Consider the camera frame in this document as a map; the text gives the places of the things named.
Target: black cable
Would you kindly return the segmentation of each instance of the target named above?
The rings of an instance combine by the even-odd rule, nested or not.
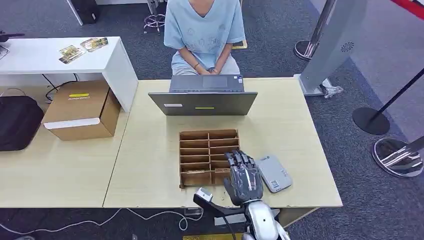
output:
[[[78,82],[78,77],[77,77],[77,75],[75,74],[75,73],[73,73],[73,76],[75,77],[75,80],[73,80],[73,81],[67,81],[67,82],[64,82],[64,83],[62,83],[62,84],[60,84],[59,86],[54,86],[48,79],[47,79],[47,77],[46,76],[44,76],[45,77],[45,79],[47,79],[47,81],[50,83],[50,84],[52,84],[52,86],[54,87],[53,89],[50,89],[46,94],[45,94],[45,98],[47,99],[47,100],[49,100],[49,101],[53,101],[48,95],[53,91],[53,90],[56,90],[56,91],[59,91],[58,90],[58,88],[60,88],[60,87],[62,87],[63,85],[66,85],[66,84],[68,84],[68,83],[74,83],[74,82]]]
[[[227,225],[229,231],[232,234],[232,239],[236,240],[236,234],[234,233],[233,228],[231,228],[231,225],[228,223],[227,218],[225,216],[223,216],[222,218],[224,219],[225,224]]]
[[[53,85],[53,83],[46,77],[46,75],[44,75],[44,74],[41,74],[46,80],[47,80],[47,82],[54,88],[54,89],[56,89],[56,91],[58,91],[58,88],[57,87],[55,87],[55,85]]]

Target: light blue t-shirt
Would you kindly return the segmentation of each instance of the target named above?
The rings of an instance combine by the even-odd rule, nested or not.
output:
[[[245,39],[239,0],[215,0],[206,16],[201,17],[189,0],[168,0],[163,43],[173,49],[184,46],[205,69],[215,67],[226,43]],[[187,65],[177,51],[172,68]]]

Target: yellow sticker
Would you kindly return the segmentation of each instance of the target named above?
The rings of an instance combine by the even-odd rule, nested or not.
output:
[[[78,98],[78,97],[88,97],[90,93],[78,93],[78,94],[70,94],[70,98]]]

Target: person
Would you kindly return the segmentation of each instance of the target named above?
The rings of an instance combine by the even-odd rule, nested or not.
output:
[[[177,50],[172,75],[238,75],[231,49],[245,39],[239,0],[168,0],[163,43]]]

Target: black bag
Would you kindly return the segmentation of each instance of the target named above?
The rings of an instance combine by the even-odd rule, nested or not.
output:
[[[41,124],[44,113],[29,96],[0,97],[0,152],[26,148]]]

